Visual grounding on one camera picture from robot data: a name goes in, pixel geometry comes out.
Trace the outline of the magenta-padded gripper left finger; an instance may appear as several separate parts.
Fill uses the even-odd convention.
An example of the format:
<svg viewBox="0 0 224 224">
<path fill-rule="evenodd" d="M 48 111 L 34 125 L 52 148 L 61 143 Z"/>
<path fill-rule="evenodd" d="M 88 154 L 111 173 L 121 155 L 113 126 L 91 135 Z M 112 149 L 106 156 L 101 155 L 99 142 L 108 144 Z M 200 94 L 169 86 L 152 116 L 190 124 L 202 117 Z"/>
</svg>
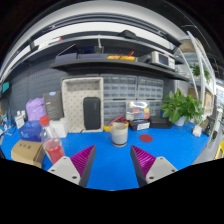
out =
<svg viewBox="0 0 224 224">
<path fill-rule="evenodd" d="M 89 146 L 71 157 L 63 156 L 49 172 L 81 187 L 86 187 L 96 156 L 96 146 Z"/>
</svg>

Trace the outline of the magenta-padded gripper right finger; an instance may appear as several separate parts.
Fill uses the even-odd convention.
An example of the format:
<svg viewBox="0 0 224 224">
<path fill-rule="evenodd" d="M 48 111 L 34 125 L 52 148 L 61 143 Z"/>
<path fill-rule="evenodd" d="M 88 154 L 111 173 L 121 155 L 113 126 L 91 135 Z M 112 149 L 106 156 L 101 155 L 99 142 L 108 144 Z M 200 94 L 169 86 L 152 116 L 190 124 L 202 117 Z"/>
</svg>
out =
<svg viewBox="0 0 224 224">
<path fill-rule="evenodd" d="M 140 187 L 177 172 L 165 157 L 154 157 L 137 146 L 131 146 L 130 155 Z"/>
</svg>

